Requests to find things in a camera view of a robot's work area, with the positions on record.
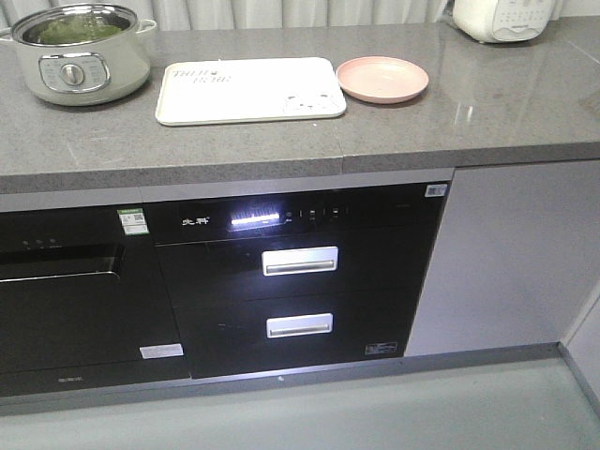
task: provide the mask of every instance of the pot handle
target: pot handle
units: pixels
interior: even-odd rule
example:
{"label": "pot handle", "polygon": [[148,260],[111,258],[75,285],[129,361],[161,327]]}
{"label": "pot handle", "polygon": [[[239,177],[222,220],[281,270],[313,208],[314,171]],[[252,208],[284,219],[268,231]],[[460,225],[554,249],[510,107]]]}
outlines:
{"label": "pot handle", "polygon": [[138,26],[138,30],[136,34],[140,37],[144,37],[148,33],[153,32],[158,27],[157,21],[153,21],[152,19],[142,19],[140,20],[140,24]]}
{"label": "pot handle", "polygon": [[0,30],[0,44],[12,45],[14,42],[15,41],[10,36],[10,28],[3,28]]}

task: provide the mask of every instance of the drawer handle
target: drawer handle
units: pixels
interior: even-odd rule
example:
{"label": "drawer handle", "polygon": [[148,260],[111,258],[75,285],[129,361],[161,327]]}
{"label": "drawer handle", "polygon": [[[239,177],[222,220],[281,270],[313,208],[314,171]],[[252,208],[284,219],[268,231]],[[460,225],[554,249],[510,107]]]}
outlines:
{"label": "drawer handle", "polygon": [[120,244],[0,253],[0,283],[109,275],[120,278]]}
{"label": "drawer handle", "polygon": [[333,325],[334,316],[329,312],[307,316],[276,317],[267,319],[266,336],[268,338],[288,338],[331,333]]}
{"label": "drawer handle", "polygon": [[262,274],[266,277],[329,272],[337,269],[337,247],[293,248],[262,253]]}

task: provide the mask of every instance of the white tray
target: white tray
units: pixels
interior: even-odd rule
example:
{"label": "white tray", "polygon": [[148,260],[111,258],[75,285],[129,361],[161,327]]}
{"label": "white tray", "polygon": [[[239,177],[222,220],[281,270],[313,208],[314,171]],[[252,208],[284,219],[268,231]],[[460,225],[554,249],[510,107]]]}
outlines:
{"label": "white tray", "polygon": [[323,58],[176,63],[165,69],[156,118],[167,126],[335,117],[346,111]]}

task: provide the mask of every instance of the rice cooker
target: rice cooker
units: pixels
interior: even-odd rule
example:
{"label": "rice cooker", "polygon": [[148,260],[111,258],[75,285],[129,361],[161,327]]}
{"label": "rice cooker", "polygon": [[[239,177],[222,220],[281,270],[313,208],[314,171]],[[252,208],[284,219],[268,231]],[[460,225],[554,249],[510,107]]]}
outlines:
{"label": "rice cooker", "polygon": [[46,9],[0,30],[25,83],[44,100],[81,106],[130,94],[147,80],[143,37],[157,28],[126,7],[78,4]]}
{"label": "rice cooker", "polygon": [[458,28],[479,42],[514,42],[539,36],[555,0],[455,0]]}

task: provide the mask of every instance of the curtain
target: curtain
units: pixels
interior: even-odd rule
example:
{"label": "curtain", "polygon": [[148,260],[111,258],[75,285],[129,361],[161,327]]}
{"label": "curtain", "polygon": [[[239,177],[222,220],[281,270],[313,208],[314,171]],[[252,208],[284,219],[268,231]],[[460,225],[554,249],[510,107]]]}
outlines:
{"label": "curtain", "polygon": [[[9,26],[21,17],[42,9],[82,1],[0,0],[0,26]],[[447,0],[105,1],[131,8],[141,19],[156,20],[162,30],[435,22],[447,2]]]}

